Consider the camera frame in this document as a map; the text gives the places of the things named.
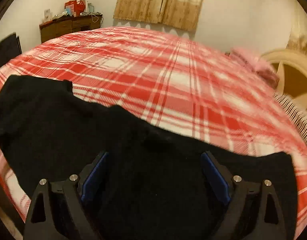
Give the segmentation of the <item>black pants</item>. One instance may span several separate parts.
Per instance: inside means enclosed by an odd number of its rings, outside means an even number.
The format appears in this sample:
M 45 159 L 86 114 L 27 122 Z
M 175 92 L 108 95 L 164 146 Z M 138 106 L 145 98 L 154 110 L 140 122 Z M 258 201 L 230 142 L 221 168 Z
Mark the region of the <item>black pants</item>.
M 240 155 L 74 96 L 72 82 L 8 77 L 0 90 L 0 149 L 32 201 L 43 178 L 79 174 L 106 152 L 93 221 L 101 239 L 212 239 L 224 211 L 207 182 L 201 155 L 246 181 L 270 180 L 296 233 L 297 182 L 292 157 Z

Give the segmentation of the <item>striped pillow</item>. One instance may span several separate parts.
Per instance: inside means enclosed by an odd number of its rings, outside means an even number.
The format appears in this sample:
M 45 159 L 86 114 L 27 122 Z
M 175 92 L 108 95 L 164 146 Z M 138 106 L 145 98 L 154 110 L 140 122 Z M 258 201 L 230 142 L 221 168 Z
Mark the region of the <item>striped pillow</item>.
M 307 146 L 307 111 L 289 95 L 274 93 L 273 97 L 289 116 Z

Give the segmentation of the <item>red plaid bed cover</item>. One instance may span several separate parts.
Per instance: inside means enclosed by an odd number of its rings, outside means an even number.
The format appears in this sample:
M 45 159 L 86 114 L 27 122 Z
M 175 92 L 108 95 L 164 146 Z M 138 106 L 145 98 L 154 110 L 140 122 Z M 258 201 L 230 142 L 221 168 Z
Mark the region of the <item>red plaid bed cover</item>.
M 274 91 L 220 51 L 158 31 L 108 27 L 67 34 L 0 68 L 73 82 L 85 101 L 120 105 L 161 128 L 250 156 L 286 152 L 298 187 L 296 236 L 307 226 L 307 146 Z

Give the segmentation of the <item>cream wooden headboard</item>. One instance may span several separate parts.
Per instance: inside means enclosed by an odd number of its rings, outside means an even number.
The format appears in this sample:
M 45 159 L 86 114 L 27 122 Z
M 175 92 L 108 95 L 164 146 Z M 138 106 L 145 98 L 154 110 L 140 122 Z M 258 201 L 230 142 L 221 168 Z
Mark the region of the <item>cream wooden headboard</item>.
M 269 62 L 279 76 L 276 91 L 288 94 L 307 110 L 307 56 L 295 50 L 275 49 L 261 58 Z

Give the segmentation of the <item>pink folded blanket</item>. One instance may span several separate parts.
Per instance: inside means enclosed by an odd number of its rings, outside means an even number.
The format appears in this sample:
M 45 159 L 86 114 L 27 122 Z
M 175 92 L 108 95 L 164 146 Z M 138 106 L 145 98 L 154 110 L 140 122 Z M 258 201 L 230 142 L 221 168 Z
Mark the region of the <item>pink folded blanket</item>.
M 274 68 L 266 60 L 259 55 L 243 48 L 232 48 L 228 56 L 249 70 L 256 74 L 269 85 L 269 87 L 276 89 L 280 78 L 275 72 Z

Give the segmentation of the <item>black chair with clothes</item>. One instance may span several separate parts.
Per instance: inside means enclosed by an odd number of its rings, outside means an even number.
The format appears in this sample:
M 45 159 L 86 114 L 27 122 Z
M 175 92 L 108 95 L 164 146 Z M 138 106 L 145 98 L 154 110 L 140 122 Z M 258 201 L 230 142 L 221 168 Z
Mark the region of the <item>black chair with clothes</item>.
M 19 36 L 12 33 L 0 42 L 0 68 L 22 54 Z

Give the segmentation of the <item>beige curtain by headboard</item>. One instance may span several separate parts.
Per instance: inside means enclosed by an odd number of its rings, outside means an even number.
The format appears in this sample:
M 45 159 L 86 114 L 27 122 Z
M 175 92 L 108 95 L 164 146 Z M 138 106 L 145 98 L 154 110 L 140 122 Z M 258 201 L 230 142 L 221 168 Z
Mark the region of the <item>beige curtain by headboard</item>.
M 294 14 L 286 48 L 307 56 L 307 14 L 302 8 L 296 10 Z

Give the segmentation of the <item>brown wooden dresser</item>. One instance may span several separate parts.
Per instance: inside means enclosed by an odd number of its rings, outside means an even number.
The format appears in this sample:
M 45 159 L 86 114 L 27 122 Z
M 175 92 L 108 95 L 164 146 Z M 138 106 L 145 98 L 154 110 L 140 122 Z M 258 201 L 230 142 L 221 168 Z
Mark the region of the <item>brown wooden dresser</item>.
M 39 25 L 41 43 L 70 33 L 99 29 L 102 23 L 102 14 L 63 16 Z

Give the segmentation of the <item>white greeting card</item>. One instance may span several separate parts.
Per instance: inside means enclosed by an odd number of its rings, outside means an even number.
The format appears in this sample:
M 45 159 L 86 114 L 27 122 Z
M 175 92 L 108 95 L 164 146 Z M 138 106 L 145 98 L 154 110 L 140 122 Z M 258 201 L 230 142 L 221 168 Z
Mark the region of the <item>white greeting card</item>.
M 51 10 L 50 9 L 46 9 L 44 11 L 44 19 L 43 22 L 49 22 L 52 20 L 52 14 L 51 14 Z

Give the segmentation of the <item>red gift bag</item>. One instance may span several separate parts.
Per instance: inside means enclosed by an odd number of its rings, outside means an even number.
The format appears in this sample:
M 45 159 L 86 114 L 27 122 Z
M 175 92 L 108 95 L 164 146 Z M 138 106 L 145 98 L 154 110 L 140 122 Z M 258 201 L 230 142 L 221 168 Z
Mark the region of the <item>red gift bag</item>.
M 64 8 L 71 16 L 78 17 L 86 9 L 85 0 L 70 0 L 65 3 Z

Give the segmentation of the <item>beige patterned window curtain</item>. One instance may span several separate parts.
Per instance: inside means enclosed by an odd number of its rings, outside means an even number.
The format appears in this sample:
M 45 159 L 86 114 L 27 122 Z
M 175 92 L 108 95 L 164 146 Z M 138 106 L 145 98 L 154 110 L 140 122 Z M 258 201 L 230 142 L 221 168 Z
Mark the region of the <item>beige patterned window curtain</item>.
M 117 0 L 113 19 L 196 31 L 203 0 Z

